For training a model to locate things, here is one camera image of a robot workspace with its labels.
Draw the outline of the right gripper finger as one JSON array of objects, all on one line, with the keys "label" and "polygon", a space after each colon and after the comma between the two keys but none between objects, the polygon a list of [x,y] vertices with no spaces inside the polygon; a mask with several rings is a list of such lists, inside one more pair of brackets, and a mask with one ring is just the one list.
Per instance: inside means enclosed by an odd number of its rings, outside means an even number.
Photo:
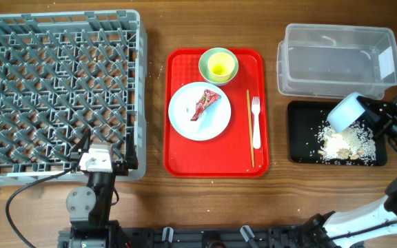
[{"label": "right gripper finger", "polygon": [[385,133],[387,126],[390,126],[389,118],[380,118],[371,125],[371,130],[373,132],[374,138],[379,138]]},{"label": "right gripper finger", "polygon": [[388,102],[358,96],[356,100],[363,107],[364,116],[368,119],[389,118],[387,113]]}]

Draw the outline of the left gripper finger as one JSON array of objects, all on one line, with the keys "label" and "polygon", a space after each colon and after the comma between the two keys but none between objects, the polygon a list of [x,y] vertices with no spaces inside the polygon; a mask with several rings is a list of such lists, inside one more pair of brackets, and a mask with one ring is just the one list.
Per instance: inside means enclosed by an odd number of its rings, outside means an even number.
[{"label": "left gripper finger", "polygon": [[138,169],[139,162],[136,155],[136,146],[134,144],[134,134],[128,134],[125,144],[125,161],[128,169]]},{"label": "left gripper finger", "polygon": [[70,161],[80,161],[84,153],[90,148],[91,130],[84,131],[82,138],[70,151]]}]

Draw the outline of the yellow cup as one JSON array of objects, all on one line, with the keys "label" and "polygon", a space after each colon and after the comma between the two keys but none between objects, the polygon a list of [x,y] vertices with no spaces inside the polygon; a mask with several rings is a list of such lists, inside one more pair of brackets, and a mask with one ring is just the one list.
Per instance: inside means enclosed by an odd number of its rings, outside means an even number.
[{"label": "yellow cup", "polygon": [[216,83],[228,81],[235,67],[234,57],[227,52],[214,53],[207,62],[210,80]]}]

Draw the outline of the red snack wrapper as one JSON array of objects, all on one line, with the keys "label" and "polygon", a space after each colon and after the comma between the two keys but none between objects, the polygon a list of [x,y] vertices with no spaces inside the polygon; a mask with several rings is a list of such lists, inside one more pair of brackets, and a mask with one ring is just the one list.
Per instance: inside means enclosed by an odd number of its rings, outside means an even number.
[{"label": "red snack wrapper", "polygon": [[213,92],[211,90],[204,90],[202,97],[195,105],[195,113],[191,117],[191,121],[197,121],[204,111],[214,102],[219,100],[221,97],[220,94]]}]

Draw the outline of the light blue bowl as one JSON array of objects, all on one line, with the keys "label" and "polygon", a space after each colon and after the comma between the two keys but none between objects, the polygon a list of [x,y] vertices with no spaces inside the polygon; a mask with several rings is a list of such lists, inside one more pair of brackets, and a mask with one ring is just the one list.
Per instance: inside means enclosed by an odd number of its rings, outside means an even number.
[{"label": "light blue bowl", "polygon": [[327,115],[327,121],[336,133],[347,129],[365,113],[358,101],[359,96],[361,94],[357,92],[351,93]]}]

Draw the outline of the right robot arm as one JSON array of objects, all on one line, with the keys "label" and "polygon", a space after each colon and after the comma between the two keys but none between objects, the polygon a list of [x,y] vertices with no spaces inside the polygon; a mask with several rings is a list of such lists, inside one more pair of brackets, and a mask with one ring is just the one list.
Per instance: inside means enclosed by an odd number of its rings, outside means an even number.
[{"label": "right robot arm", "polygon": [[[374,138],[387,136],[397,149],[397,96],[387,102],[351,93],[328,114],[327,121],[341,132],[360,117],[364,117]],[[392,234],[397,234],[397,178],[377,201],[351,211],[312,216],[299,228],[297,243],[299,247],[351,247]]]}]

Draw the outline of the green bowl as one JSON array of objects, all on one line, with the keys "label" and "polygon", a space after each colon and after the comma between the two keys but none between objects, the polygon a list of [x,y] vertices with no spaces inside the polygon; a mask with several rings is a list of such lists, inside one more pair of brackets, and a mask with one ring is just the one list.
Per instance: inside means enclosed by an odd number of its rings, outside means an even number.
[{"label": "green bowl", "polygon": [[[209,70],[208,70],[208,68],[207,68],[208,59],[209,59],[214,53],[217,53],[217,52],[227,52],[227,53],[231,54],[231,55],[234,57],[235,61],[236,61],[236,67],[235,67],[235,69],[234,69],[234,71],[233,71],[233,73],[232,73],[232,76],[230,77],[230,79],[229,79],[228,81],[222,82],[222,83],[216,83],[216,82],[211,81],[211,80],[210,80],[210,77],[209,77]],[[202,76],[208,83],[211,83],[211,84],[217,85],[217,86],[222,86],[222,85],[228,84],[228,83],[237,75],[238,69],[239,69],[239,64],[238,64],[238,59],[236,58],[235,54],[234,54],[233,52],[229,51],[228,49],[225,49],[225,48],[211,48],[211,49],[205,51],[205,52],[201,55],[201,57],[200,57],[200,59],[199,59],[199,62],[198,62],[198,68],[199,68],[199,72],[201,73],[201,76]]]}]

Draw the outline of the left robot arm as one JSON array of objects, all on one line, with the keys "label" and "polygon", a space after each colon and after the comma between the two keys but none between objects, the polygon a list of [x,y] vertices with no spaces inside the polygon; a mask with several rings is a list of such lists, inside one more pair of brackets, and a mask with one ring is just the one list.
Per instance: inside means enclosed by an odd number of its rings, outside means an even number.
[{"label": "left robot arm", "polygon": [[84,174],[88,182],[73,189],[66,199],[70,214],[70,232],[59,234],[58,247],[131,247],[132,241],[117,220],[110,220],[112,197],[117,176],[127,176],[130,169],[137,169],[134,135],[125,139],[125,159],[114,162],[112,144],[90,142],[91,131],[85,131],[81,140],[72,148],[70,160]]}]

